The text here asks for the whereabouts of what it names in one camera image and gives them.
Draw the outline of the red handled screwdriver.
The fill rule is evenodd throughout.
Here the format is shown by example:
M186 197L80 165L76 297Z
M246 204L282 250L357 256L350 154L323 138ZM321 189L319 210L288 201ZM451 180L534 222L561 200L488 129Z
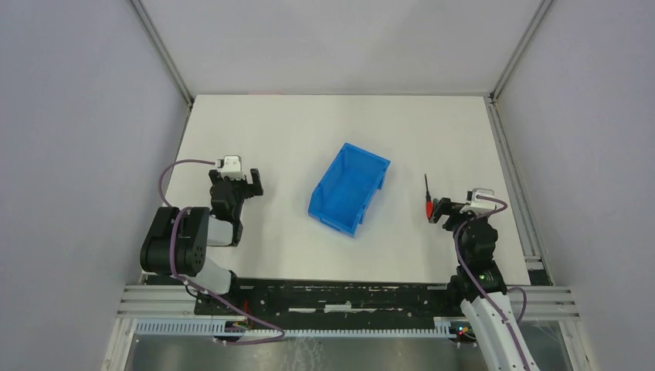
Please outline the red handled screwdriver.
M430 221L430 218L433 214L433 198L431 197L431 194L429 192L429 183L428 183L428 178L427 174L424 175L424 183L425 183L425 188L426 188L426 195L425 195L425 211L426 211L426 218L428 221Z

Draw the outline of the blue plastic bin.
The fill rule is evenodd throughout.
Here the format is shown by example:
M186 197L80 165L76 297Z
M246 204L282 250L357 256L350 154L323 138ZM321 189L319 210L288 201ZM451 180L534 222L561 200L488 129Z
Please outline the blue plastic bin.
M345 143L314 188L308 215L339 233L355 237L391 161Z

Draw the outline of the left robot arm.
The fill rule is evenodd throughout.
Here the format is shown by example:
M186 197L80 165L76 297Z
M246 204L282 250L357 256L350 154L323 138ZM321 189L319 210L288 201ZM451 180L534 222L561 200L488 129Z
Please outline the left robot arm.
M236 291L236 274L208 258L210 247L236 247L241 241L244 202L263 195L260 172L250 176L218 170L209 172L210 206L193 206L181 213L177 207L161 207L140 251L143 271L180 277L202 291L228 294Z

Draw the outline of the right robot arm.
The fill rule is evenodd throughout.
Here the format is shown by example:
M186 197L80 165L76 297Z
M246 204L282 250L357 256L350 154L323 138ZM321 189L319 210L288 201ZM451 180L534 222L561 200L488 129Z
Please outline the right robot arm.
M507 208L505 201L482 189L469 191L463 203L426 197L428 222L444 218L443 229L453 234L458 265L446 291L472 326L487 368L536 370L538 365L519 328L524 312L512 309L511 289L494 260L498 231L490 217Z

